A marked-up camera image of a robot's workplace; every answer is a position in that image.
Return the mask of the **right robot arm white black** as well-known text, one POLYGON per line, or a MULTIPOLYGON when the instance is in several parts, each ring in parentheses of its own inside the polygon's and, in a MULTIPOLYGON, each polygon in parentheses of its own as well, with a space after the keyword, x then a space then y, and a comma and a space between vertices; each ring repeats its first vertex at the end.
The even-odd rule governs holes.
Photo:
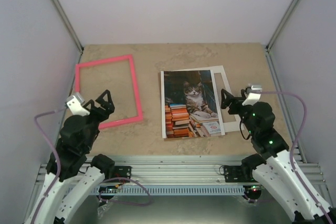
POLYGON ((221 90, 221 108, 240 118, 239 126, 248 131, 256 153, 240 166, 223 166, 226 182, 257 182, 283 208, 292 223, 335 223, 333 208, 301 170, 293 156, 293 146, 275 130, 275 114, 267 102, 259 99, 264 92, 250 86, 235 97, 221 90))

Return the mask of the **pink picture frame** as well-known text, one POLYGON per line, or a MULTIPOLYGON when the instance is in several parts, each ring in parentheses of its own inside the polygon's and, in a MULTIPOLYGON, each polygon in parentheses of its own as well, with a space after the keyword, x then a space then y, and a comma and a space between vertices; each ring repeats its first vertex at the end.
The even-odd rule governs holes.
POLYGON ((116 126, 122 126, 126 124, 131 124, 131 123, 137 123, 143 120, 142 105, 141 105, 141 100, 140 100, 139 87, 138 87, 138 82, 136 78, 136 71, 135 71, 133 56, 123 55, 123 56, 118 56, 118 57, 95 60, 91 62, 79 63, 79 64, 76 64, 75 66, 75 91, 79 92, 80 91, 80 70, 81 68, 94 67, 98 65, 114 63, 117 61, 128 61, 129 62, 134 98, 135 98, 135 103, 136 103, 136 108, 137 108, 137 116, 122 119, 122 120, 107 122, 107 123, 101 123, 99 125, 100 130, 108 129, 108 128, 116 127, 116 126))

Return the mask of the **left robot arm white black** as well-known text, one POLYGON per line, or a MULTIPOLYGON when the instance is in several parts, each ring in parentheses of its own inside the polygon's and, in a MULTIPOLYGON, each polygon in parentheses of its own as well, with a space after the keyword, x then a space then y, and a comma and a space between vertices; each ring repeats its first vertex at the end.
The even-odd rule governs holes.
POLYGON ((99 154, 69 195, 65 192, 87 160, 100 131, 99 125, 115 110, 109 90, 85 102, 76 92, 66 100, 72 115, 64 121, 47 163, 42 190, 26 223, 66 223, 101 182, 114 178, 115 162, 99 154))

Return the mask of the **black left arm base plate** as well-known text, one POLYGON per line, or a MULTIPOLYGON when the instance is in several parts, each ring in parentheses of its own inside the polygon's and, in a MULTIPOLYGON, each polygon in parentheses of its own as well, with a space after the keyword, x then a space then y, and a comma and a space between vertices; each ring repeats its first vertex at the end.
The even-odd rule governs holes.
POLYGON ((129 181, 125 180, 125 178, 130 179, 132 174, 132 167, 131 166, 115 166, 114 171, 112 173, 112 178, 119 177, 120 179, 117 180, 119 184, 126 184, 129 181))

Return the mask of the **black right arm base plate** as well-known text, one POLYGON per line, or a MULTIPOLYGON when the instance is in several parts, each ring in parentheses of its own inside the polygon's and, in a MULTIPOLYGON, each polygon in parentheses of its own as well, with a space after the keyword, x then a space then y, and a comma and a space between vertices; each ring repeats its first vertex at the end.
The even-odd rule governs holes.
POLYGON ((255 183, 256 180, 251 175, 246 175, 241 166, 222 165, 219 173, 224 176, 227 183, 255 183))

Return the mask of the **white mat board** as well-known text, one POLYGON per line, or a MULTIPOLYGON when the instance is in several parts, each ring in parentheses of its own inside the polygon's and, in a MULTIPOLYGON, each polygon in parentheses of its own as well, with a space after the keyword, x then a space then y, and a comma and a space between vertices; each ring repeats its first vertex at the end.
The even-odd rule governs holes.
POLYGON ((238 132, 239 131, 239 123, 240 118, 237 115, 230 115, 228 114, 228 108, 221 109, 221 90, 225 89, 229 93, 232 93, 228 79, 226 77, 226 73, 223 66, 214 66, 210 67, 210 70, 213 73, 215 85, 216 85, 216 91, 218 96, 218 108, 219 108, 219 116, 220 116, 220 122, 223 124, 224 127, 224 133, 230 133, 230 132, 238 132))

